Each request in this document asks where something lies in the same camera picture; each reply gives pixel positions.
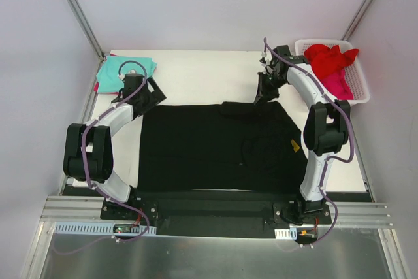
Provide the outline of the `black t-shirt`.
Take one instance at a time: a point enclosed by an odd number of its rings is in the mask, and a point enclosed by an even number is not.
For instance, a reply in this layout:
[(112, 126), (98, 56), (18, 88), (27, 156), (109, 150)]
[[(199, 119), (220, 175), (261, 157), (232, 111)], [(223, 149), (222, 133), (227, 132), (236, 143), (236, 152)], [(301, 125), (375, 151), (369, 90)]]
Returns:
[(161, 105), (144, 115), (138, 188), (296, 193), (307, 166), (300, 140), (278, 102)]

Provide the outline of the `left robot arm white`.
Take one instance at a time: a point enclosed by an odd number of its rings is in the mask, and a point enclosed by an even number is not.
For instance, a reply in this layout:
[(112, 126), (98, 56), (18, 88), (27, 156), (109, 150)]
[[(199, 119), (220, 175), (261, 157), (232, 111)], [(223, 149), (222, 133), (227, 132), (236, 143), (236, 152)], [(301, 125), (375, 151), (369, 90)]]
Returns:
[(125, 220), (136, 216), (138, 204), (130, 198), (131, 186), (114, 170), (112, 137), (165, 99), (152, 77), (130, 73), (125, 75), (118, 96), (102, 114), (67, 128), (64, 174), (87, 183), (88, 188), (115, 202), (115, 211)]

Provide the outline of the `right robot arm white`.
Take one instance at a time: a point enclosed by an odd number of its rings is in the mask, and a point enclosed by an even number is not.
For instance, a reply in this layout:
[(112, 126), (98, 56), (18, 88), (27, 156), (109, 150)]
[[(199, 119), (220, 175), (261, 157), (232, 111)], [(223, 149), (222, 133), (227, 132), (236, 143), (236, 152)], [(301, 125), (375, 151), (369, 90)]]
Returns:
[(301, 223), (309, 223), (317, 216), (317, 207), (312, 202), (326, 198), (325, 185), (332, 162), (350, 163), (353, 160), (351, 105), (332, 96), (307, 59), (291, 55), (286, 45), (271, 48), (265, 43), (260, 63), (264, 71), (257, 73), (256, 105), (277, 99), (279, 89), (289, 84), (309, 109), (303, 130), (308, 164), (299, 189), (304, 201), (294, 206), (295, 218)]

